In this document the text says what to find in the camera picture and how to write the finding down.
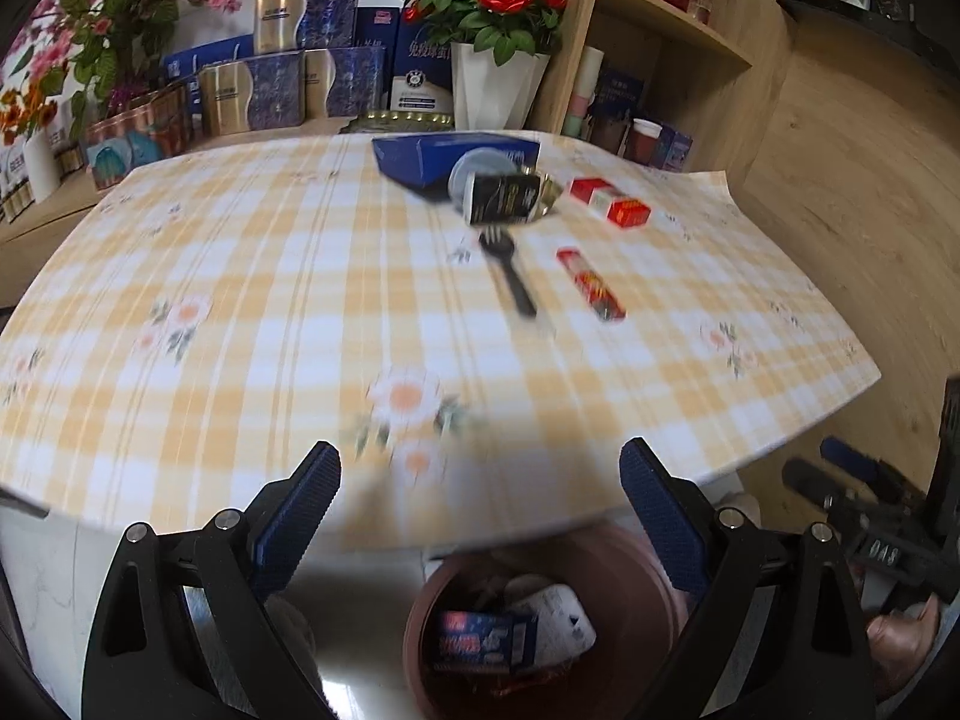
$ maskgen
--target red and white box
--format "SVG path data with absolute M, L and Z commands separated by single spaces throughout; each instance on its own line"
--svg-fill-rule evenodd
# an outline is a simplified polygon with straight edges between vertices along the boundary
M 570 187 L 570 194 L 617 227 L 642 227 L 650 218 L 649 205 L 623 194 L 603 178 L 578 178 Z

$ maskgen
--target table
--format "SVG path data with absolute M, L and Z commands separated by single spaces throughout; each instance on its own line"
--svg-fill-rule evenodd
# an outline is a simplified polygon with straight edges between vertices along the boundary
M 0 484 L 83 521 L 158 531 L 243 508 L 317 440 L 344 549 L 500 541 L 625 503 L 643 436 L 705 482 L 880 376 L 723 175 L 645 170 L 536 133 L 560 181 L 654 208 L 623 231 L 565 196 L 518 229 L 524 322 L 448 205 L 380 176 L 370 137 L 143 167 L 78 226 L 0 340 Z M 624 304 L 603 324 L 556 260 Z

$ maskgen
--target shelf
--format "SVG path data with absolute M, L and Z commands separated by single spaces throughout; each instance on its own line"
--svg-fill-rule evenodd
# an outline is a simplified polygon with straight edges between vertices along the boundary
M 629 22 L 679 40 L 690 46 L 711 50 L 736 59 L 746 67 L 754 62 L 716 30 L 702 25 L 682 10 L 663 0 L 597 0 L 597 7 Z

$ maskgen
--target blue gripper pad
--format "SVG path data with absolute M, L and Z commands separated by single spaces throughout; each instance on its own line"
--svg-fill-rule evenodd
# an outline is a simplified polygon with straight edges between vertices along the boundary
M 877 478 L 877 461 L 837 437 L 828 436 L 820 443 L 820 457 L 868 485 Z
M 620 484 L 634 512 L 640 518 L 647 536 L 664 565 L 670 583 L 690 593 L 697 602 L 707 593 L 707 548 L 699 533 L 683 513 L 664 477 L 656 472 L 659 465 L 650 447 L 640 439 L 632 440 L 620 452 Z
M 291 477 L 274 516 L 251 546 L 250 589 L 263 603 L 284 589 L 340 489 L 340 455 L 318 443 Z

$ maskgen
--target screw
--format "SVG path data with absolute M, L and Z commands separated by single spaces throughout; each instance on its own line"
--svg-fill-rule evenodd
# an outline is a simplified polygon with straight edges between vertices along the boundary
M 743 514 L 739 509 L 720 509 L 720 524 L 725 528 L 736 530 L 744 523 Z
M 814 522 L 810 526 L 810 533 L 813 535 L 813 538 L 816 538 L 817 541 L 822 541 L 826 544 L 833 538 L 833 531 L 826 522 Z
M 127 541 L 131 544 L 136 544 L 138 541 L 147 535 L 147 526 L 142 522 L 137 522 L 136 525 L 131 525 L 127 528 Z
M 222 531 L 229 531 L 240 521 L 240 512 L 237 509 L 224 509 L 214 518 L 213 524 Z

